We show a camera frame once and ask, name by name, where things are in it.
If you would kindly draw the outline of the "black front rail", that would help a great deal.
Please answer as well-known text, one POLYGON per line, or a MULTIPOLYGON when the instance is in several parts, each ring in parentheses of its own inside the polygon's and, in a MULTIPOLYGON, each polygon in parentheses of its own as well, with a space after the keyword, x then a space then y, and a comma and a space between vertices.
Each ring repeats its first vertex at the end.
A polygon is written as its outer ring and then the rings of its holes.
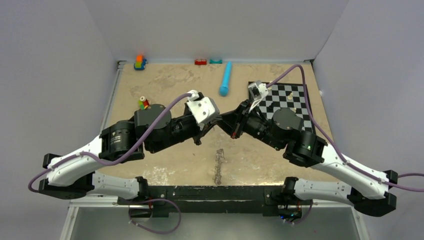
POLYGON ((146 195, 129 200, 119 197, 117 204, 146 206, 154 218, 178 212, 274 217, 286 206, 308 206, 310 201, 284 195, 280 185, 150 186, 146 195))

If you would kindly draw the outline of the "colourful toy block stack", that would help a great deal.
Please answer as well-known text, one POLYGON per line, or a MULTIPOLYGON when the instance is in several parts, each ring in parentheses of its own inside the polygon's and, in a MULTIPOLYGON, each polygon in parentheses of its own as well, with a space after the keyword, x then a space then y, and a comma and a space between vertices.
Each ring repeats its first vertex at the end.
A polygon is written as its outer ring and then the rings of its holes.
POLYGON ((150 106, 150 103, 145 96, 141 96, 138 99, 138 106, 141 110, 145 110, 150 106))

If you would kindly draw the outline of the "black white chessboard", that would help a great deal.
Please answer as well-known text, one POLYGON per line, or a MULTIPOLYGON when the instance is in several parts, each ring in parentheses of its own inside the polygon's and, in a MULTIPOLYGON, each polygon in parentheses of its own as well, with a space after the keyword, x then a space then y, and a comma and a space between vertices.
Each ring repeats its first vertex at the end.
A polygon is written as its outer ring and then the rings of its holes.
POLYGON ((308 91, 301 83, 275 83, 268 89, 268 95, 255 107, 258 116, 265 118, 272 126, 283 130, 316 133, 306 103, 308 91))

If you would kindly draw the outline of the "teal toy brick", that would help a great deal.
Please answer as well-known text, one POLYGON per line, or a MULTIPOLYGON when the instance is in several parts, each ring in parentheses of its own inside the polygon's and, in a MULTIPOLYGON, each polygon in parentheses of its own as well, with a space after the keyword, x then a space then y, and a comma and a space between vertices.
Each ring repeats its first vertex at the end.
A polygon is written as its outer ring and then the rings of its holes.
POLYGON ((209 63, 210 64, 222 64, 223 63, 223 60, 222 59, 220 59, 220 58, 211 58, 210 60, 209 60, 209 63))

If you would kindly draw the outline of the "metal disc with keyrings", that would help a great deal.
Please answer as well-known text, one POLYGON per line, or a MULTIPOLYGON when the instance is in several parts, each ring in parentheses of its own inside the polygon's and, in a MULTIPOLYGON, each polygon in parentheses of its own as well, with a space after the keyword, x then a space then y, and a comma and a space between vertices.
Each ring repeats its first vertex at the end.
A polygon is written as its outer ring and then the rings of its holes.
POLYGON ((223 148, 219 148, 215 153, 215 166, 213 181, 216 186, 222 184, 222 164, 226 162, 225 152, 223 148))

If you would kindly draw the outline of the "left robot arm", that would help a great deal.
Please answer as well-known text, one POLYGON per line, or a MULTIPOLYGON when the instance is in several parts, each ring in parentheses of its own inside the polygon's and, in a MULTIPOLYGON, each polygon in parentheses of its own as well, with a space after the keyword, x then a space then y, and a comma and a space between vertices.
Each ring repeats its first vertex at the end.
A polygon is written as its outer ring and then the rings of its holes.
POLYGON ((218 115, 218 107, 208 97, 188 100, 183 115, 175 118, 162 104, 137 110, 130 119, 111 125, 67 155, 46 154, 43 167, 47 173, 37 191, 64 200, 111 195, 142 205, 149 199, 145 178, 119 178, 100 173, 99 169, 142 160, 145 152, 154 154, 187 139, 199 145, 218 115))

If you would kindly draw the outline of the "blue cylinder tube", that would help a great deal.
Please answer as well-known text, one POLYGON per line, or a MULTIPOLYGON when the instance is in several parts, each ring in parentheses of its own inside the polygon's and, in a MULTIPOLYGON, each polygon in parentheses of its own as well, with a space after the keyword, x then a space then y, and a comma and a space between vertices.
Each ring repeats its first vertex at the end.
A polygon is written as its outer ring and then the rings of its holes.
POLYGON ((222 82, 219 87, 219 95, 222 97, 226 97, 229 93, 229 84, 230 84, 232 66, 233 64, 231 61, 228 61, 226 63, 225 70, 222 77, 222 82))

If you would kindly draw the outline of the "blue orange toy car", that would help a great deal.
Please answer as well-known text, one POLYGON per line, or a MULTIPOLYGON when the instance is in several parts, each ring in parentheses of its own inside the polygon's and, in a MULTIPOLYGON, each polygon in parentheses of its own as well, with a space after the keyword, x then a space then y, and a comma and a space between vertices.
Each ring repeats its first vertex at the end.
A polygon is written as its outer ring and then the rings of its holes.
POLYGON ((146 68, 146 64, 147 59, 144 57, 144 55, 140 54, 136 56, 133 68, 136 71, 143 71, 146 68))

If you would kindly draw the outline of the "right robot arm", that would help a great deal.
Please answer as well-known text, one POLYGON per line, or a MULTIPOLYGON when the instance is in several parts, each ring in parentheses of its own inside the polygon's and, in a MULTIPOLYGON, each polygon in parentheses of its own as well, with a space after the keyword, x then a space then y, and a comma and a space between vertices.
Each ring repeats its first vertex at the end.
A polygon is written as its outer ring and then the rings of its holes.
POLYGON ((378 171, 338 155, 333 145, 303 130, 303 119, 289 108, 277 109, 271 118, 243 101, 235 110, 223 113, 218 126, 231 138, 242 134, 283 150, 283 158, 299 167, 311 168, 337 178, 336 182, 287 177, 278 198, 288 204, 296 200, 325 200, 354 207, 358 212, 382 217, 396 209, 397 197, 389 192, 398 175, 393 170, 378 171))

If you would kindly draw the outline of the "red toy brick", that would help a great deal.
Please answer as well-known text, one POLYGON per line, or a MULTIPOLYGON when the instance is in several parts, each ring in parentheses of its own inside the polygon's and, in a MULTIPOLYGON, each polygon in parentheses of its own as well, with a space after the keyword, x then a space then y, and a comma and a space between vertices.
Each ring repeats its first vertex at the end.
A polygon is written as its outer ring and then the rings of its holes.
POLYGON ((204 59, 204 58, 198 58, 198 59, 194 60, 194 64, 197 65, 197 66, 207 65, 208 60, 204 59))

